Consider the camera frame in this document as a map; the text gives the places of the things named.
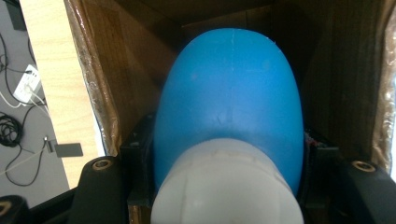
light wood tabletop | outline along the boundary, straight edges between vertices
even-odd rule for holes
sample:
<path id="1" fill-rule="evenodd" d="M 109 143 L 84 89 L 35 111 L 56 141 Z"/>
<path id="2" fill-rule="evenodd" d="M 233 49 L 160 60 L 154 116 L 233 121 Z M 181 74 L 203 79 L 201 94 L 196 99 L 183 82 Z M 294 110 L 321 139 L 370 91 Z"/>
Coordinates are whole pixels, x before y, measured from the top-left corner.
<path id="1" fill-rule="evenodd" d="M 21 0 L 23 16 L 58 144 L 81 143 L 83 157 L 63 158 L 69 188 L 98 157 L 92 107 L 63 0 Z"/>

floor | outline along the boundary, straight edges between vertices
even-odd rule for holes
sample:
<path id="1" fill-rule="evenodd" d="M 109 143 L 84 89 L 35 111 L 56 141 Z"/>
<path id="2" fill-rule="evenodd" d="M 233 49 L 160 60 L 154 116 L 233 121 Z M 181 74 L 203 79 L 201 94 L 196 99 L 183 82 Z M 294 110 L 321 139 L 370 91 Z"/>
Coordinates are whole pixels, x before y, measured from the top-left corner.
<path id="1" fill-rule="evenodd" d="M 7 46 L 8 68 L 24 71 L 28 64 L 36 68 L 34 59 L 29 53 L 28 34 L 25 31 L 13 29 L 4 1 L 0 1 L 0 34 Z M 4 54 L 4 49 L 0 42 L 0 55 L 2 54 Z M 22 73 L 7 70 L 8 85 L 11 91 L 16 89 L 21 77 Z M 4 71 L 0 73 L 0 92 L 12 105 L 18 104 L 7 90 Z M 37 95 L 44 98 L 43 90 L 41 89 Z M 11 116 L 20 123 L 22 123 L 30 107 L 31 105 L 22 105 L 19 108 L 11 108 L 0 97 L 0 112 Z M 62 160 L 57 157 L 55 152 L 50 153 L 47 147 L 44 147 L 41 162 L 39 162 L 44 137 L 53 140 L 55 134 L 45 107 L 36 106 L 28 113 L 23 128 L 21 146 L 25 150 L 12 162 L 9 166 L 11 170 L 7 173 L 14 182 L 22 185 L 28 184 L 35 178 L 39 165 L 38 175 L 34 183 L 28 187 L 20 187 L 11 183 L 7 179 L 5 170 L 8 164 L 18 155 L 20 148 L 18 146 L 5 147 L 0 145 L 0 197 L 11 194 L 21 195 L 26 198 L 29 206 L 33 207 L 68 190 Z"/>

blue plastic object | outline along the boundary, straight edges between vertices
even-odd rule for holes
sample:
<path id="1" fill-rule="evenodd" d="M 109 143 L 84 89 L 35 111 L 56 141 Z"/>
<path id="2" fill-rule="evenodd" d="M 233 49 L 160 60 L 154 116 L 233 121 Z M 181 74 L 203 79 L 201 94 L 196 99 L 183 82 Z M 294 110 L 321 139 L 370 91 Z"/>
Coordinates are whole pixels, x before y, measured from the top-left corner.
<path id="1" fill-rule="evenodd" d="M 156 189 L 181 153 L 223 137 L 259 148 L 297 193 L 304 146 L 299 93 L 285 56 L 264 35 L 218 29 L 182 50 L 157 113 Z"/>

white power outlet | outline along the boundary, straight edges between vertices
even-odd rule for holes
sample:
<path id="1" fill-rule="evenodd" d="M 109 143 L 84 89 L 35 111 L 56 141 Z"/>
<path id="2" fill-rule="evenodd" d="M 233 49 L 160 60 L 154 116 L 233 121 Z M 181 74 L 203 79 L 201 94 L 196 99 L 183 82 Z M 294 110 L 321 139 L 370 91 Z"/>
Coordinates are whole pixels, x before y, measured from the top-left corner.
<path id="1" fill-rule="evenodd" d="M 20 83 L 17 89 L 14 91 L 14 97 L 23 103 L 29 103 L 30 100 L 34 100 L 34 94 L 37 94 L 41 88 L 40 75 L 37 69 L 35 69 L 31 64 L 29 64 L 23 73 Z"/>

